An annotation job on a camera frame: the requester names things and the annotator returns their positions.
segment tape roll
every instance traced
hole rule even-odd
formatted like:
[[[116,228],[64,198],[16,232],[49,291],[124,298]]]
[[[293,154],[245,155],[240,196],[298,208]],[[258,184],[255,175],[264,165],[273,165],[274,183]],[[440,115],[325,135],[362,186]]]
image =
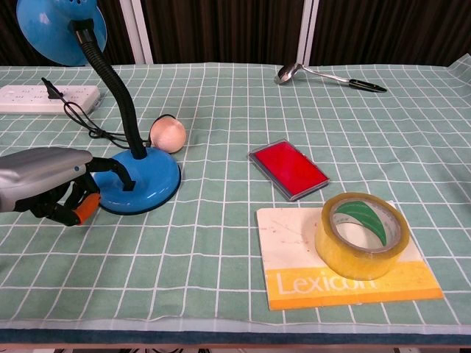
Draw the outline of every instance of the tape roll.
[[[359,224],[372,231],[382,246],[368,249],[343,238],[337,225]],[[371,280],[386,274],[409,242],[407,222],[396,209],[366,193],[341,193],[322,208],[316,231],[317,254],[342,277]]]

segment blue desk lamp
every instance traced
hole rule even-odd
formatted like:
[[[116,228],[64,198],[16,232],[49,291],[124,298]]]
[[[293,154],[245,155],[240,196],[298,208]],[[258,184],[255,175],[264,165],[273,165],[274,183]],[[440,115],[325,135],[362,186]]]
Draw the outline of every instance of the blue desk lamp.
[[[97,174],[100,205],[112,213],[132,215],[168,201],[180,186],[180,168],[166,152],[144,147],[131,95],[103,57],[107,32],[96,0],[18,0],[16,14],[21,31],[36,50],[63,65],[90,63],[118,103],[130,150],[113,159],[136,183],[133,190],[125,191],[115,173]]]

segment yellow label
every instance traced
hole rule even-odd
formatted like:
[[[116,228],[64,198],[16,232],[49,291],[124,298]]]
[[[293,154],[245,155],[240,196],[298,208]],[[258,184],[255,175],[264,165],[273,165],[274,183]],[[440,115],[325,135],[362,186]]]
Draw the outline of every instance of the yellow label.
[[[328,267],[267,270],[266,286],[271,310],[443,297],[423,261],[398,262],[372,281],[346,279]]]

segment green grid tablecloth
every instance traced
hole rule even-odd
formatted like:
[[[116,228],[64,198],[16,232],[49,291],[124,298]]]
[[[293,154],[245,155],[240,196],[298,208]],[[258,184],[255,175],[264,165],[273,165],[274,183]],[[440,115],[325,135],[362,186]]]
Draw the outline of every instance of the green grid tablecloth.
[[[449,68],[321,68],[378,83],[389,89],[383,94],[303,72],[281,87],[274,65],[116,69],[143,136],[162,113],[185,125],[187,144],[174,155],[181,187],[157,210],[124,217],[100,210],[83,227],[1,214],[0,327],[185,329],[191,322],[226,331],[471,334],[471,56]],[[89,68],[0,68],[0,85],[39,85],[42,76],[98,85],[105,97],[92,119],[121,130],[113,97]],[[37,146],[97,157],[119,151],[65,116],[0,115],[0,127],[1,155]],[[288,203],[248,161],[249,151],[282,138],[330,177],[327,188]],[[255,211],[320,207],[345,191],[396,204],[445,300],[268,311]]]

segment lamp base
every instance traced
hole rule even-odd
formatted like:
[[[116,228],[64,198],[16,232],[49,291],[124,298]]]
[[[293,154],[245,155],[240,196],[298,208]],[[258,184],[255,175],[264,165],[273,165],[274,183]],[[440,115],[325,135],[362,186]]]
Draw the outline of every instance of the lamp base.
[[[127,169],[135,180],[133,191],[123,191],[123,183],[113,172],[95,174],[100,188],[100,205],[117,215],[137,215],[165,204],[180,186],[180,167],[170,154],[147,148],[147,157],[135,160],[131,151],[123,151],[113,159]]]

